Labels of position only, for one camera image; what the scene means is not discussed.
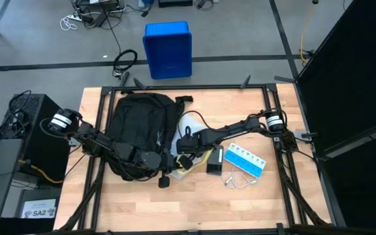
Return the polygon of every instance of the black box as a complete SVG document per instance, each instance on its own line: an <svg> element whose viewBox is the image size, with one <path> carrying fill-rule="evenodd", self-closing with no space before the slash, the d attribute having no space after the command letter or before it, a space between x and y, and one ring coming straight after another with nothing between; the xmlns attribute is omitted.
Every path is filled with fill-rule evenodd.
<svg viewBox="0 0 376 235"><path fill-rule="evenodd" d="M22 95L14 99L10 107L11 112L21 108L26 98L27 95ZM28 125L26 125L25 134L21 137L24 141L24 145L20 158L25 161L30 160L32 165L43 170L55 181L63 180L65 176L71 148L65 139L44 134L39 124L44 118L52 118L59 109L60 107L44 94L31 94L22 108L24 114L24 120L22 122L28 123ZM3 123L5 123L7 118L9 120L1 127L0 136L14 136L14 131L8 124L12 123L13 118L8 112L5 115ZM48 122L49 121L45 121L43 126L46 126ZM36 176L48 182L40 172L29 167L22 166L20 172Z"/></svg>

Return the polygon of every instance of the white wire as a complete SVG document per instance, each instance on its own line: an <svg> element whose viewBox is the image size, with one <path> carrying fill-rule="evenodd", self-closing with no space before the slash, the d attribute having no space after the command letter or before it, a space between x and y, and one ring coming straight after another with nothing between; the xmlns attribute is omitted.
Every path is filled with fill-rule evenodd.
<svg viewBox="0 0 376 235"><path fill-rule="evenodd" d="M243 179L245 179L247 181L247 183L245 183L243 185L238 185L236 183L236 174L241 175L243 177ZM224 179L224 177L223 177L224 175L228 175L227 180ZM232 172L223 172L221 174L221 180L223 181L223 183L225 184L226 187L231 188L231 189L242 188L242 187L245 187L245 186L248 186L248 185L255 185L255 184L258 183L258 178L256 178L255 180L249 180L249 179L246 178L246 176L242 172L235 172L234 167L232 167Z"/></svg>
<svg viewBox="0 0 376 235"><path fill-rule="evenodd" d="M68 16L63 17L60 20L60 28L63 31L68 31L69 29L72 29L72 30L77 30L78 29L78 27L75 24L69 22Z"/></svg>

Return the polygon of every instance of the blue plastic crate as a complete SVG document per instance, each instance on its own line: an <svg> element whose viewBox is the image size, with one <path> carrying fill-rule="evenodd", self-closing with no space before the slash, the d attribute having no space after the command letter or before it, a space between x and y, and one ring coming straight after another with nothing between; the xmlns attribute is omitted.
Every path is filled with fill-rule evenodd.
<svg viewBox="0 0 376 235"><path fill-rule="evenodd" d="M153 79L192 75L193 43L187 22L147 24L143 44Z"/></svg>

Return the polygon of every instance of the power strip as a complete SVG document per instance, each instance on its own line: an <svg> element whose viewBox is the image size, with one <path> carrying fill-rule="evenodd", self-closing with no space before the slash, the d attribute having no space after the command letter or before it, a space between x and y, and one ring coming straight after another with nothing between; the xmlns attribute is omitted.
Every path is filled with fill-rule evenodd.
<svg viewBox="0 0 376 235"><path fill-rule="evenodd" d="M266 161L233 143L225 153L225 160L256 178L260 177L266 165Z"/></svg>
<svg viewBox="0 0 376 235"><path fill-rule="evenodd" d="M68 16L66 16L68 19L71 19L71 20L76 20L76 21L82 21L81 17L79 17L77 14L70 14Z"/></svg>

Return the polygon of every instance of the concrete floor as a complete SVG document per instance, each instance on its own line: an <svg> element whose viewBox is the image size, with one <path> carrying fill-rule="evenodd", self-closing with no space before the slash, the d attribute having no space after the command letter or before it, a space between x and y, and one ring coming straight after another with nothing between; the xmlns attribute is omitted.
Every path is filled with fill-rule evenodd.
<svg viewBox="0 0 376 235"><path fill-rule="evenodd" d="M8 7L0 19L0 66L112 61L118 54L110 31L62 31L59 21L72 14L67 0L0 0ZM298 54L303 24L310 0L275 1L293 54ZM137 6L137 0L127 0ZM320 1L305 31L304 48L316 50L343 14L343 0ZM193 57L221 55L285 55L285 49L269 0L220 0L210 11L195 7L158 8L145 17L126 13L114 31L121 47L138 52L145 59L142 37L147 23L187 21L193 34ZM298 72L301 61L296 59ZM0 123L13 94L30 89L45 93L64 108L78 109L85 87L118 86L111 67L79 69L17 70L0 72ZM275 82L273 77L292 77L286 59L219 61L193 64L190 78L152 80L147 65L136 65L130 72L146 85L240 84L250 74L251 83Z"/></svg>

